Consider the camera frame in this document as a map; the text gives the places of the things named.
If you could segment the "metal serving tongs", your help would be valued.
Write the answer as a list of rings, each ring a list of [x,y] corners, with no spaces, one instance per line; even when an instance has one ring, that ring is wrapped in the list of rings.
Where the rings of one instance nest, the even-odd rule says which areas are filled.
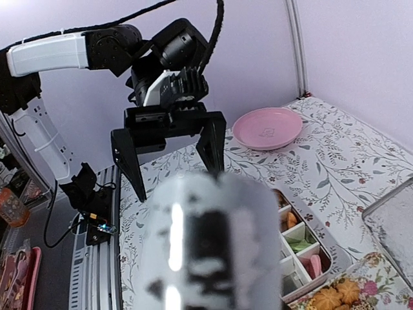
[[[191,172],[160,183],[136,285],[138,309],[281,309],[279,216],[266,185]]]

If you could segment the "pink round cookie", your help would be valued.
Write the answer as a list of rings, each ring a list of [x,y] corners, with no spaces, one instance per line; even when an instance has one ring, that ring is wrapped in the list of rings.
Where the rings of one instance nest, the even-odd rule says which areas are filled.
[[[307,273],[312,280],[322,275],[321,258],[318,254],[313,254],[309,261],[304,264]]]

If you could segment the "orange swirl cookie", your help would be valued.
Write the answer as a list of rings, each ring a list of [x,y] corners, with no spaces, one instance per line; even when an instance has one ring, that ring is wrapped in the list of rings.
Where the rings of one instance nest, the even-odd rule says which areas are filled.
[[[278,203],[279,209],[282,209],[290,205],[289,201],[280,192],[278,192],[276,196],[277,196],[277,203]]]

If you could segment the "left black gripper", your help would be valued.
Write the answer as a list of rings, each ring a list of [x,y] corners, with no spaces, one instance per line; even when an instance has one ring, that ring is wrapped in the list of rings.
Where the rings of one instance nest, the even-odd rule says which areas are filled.
[[[147,197],[136,151],[164,150],[168,138],[200,134],[196,149],[206,169],[212,174],[225,169],[226,120],[221,112],[207,112],[203,103],[128,108],[124,126],[110,133],[112,157],[140,202]]]

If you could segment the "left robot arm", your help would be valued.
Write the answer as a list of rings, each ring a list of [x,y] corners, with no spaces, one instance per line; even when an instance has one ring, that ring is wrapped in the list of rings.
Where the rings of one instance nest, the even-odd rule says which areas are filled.
[[[202,75],[208,41],[198,22],[154,23],[156,34],[125,20],[26,37],[1,21],[1,136],[43,189],[72,187],[82,168],[106,168],[133,147],[113,144],[121,105],[154,108],[162,118],[171,81],[185,78],[174,101],[208,92]]]

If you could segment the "pink divided cookie tin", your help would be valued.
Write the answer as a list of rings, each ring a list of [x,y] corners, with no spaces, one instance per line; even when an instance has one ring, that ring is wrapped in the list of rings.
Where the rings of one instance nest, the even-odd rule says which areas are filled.
[[[279,189],[273,192],[279,214],[281,299],[289,304],[326,282],[332,259],[309,225],[314,217],[303,216]]]

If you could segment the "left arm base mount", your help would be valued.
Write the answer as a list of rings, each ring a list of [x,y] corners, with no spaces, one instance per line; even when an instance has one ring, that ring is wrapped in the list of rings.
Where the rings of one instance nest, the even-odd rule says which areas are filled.
[[[117,232],[111,220],[115,183],[99,184],[89,164],[82,163],[78,174],[59,187],[86,223],[86,244],[98,245],[109,241]]]

